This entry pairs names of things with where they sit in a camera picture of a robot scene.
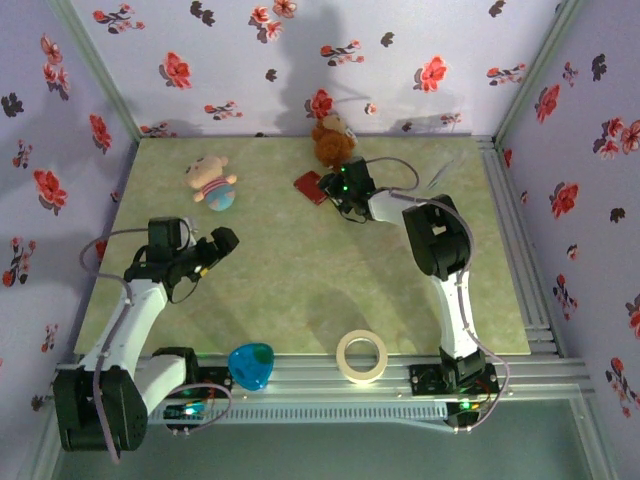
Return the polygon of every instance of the brown teddy bear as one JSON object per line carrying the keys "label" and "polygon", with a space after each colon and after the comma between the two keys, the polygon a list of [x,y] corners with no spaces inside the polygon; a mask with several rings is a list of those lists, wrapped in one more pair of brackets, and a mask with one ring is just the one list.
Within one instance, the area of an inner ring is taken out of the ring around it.
{"label": "brown teddy bear", "polygon": [[318,119],[311,138],[316,143],[314,151],[320,163],[335,172],[351,158],[351,152],[356,146],[353,132],[336,114]]}

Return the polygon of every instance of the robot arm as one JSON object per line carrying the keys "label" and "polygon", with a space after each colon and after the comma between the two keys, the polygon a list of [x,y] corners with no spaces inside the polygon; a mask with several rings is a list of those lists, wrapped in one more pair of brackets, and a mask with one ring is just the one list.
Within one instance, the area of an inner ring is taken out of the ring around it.
{"label": "robot arm", "polygon": [[[92,380],[100,370],[100,391],[109,429],[118,450],[135,450],[142,443],[150,412],[175,388],[193,383],[197,360],[187,348],[154,353],[144,370],[136,372],[138,358],[157,316],[172,299],[183,279],[198,282],[238,244],[232,230],[218,228],[213,241],[185,241],[179,218],[149,221],[148,245],[136,253],[124,274],[132,300],[120,297],[109,323],[93,349],[79,365],[58,372],[53,393],[62,447],[66,451],[105,450],[106,443],[93,398]],[[120,320],[125,306],[129,309]]]}
{"label": "robot arm", "polygon": [[[483,352],[468,333],[475,335],[469,273],[464,271],[470,255],[469,238],[460,222],[437,205],[444,204],[457,212],[451,198],[447,195],[434,197],[434,205],[416,202],[412,197],[386,189],[376,189],[361,157],[344,164],[340,173],[323,177],[318,186],[342,216],[353,212],[365,220],[389,222],[405,228],[416,264],[432,280],[440,299],[443,379],[450,391],[473,382],[484,371],[486,362]],[[458,287],[462,291],[462,302],[458,298]]]}

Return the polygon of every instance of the teddy bear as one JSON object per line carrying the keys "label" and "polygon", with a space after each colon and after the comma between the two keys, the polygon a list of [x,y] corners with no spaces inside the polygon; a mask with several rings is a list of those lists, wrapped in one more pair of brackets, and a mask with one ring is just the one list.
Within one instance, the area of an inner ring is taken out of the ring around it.
{"label": "teddy bear", "polygon": [[356,146],[355,135],[337,114],[318,119],[311,138],[315,142],[314,152],[320,163],[335,172],[351,158]]}
{"label": "teddy bear", "polygon": [[207,202],[210,209],[216,212],[226,210],[235,199],[236,192],[231,185],[238,179],[235,175],[225,177],[222,167],[229,163],[227,157],[206,155],[197,159],[187,167],[184,182],[198,190],[193,194],[195,202]]}

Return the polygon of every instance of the tape roll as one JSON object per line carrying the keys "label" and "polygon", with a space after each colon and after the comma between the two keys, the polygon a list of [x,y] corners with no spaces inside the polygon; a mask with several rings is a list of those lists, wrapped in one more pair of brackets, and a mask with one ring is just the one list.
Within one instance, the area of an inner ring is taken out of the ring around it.
{"label": "tape roll", "polygon": [[[359,372],[347,364],[345,353],[347,348],[355,342],[369,342],[378,350],[378,362],[375,367],[367,372]],[[379,336],[368,330],[354,330],[353,332],[347,333],[342,337],[340,343],[338,343],[338,350],[336,351],[338,368],[352,383],[364,385],[377,380],[384,373],[385,368],[387,368],[388,360],[387,347],[382,343]]]}

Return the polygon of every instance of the red object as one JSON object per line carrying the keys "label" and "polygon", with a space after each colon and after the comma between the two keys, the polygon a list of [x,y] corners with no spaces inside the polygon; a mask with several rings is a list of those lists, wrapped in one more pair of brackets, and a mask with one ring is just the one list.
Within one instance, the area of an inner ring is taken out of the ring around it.
{"label": "red object", "polygon": [[318,188],[320,178],[320,175],[310,170],[293,182],[293,186],[313,203],[320,205],[328,198],[327,194]]}

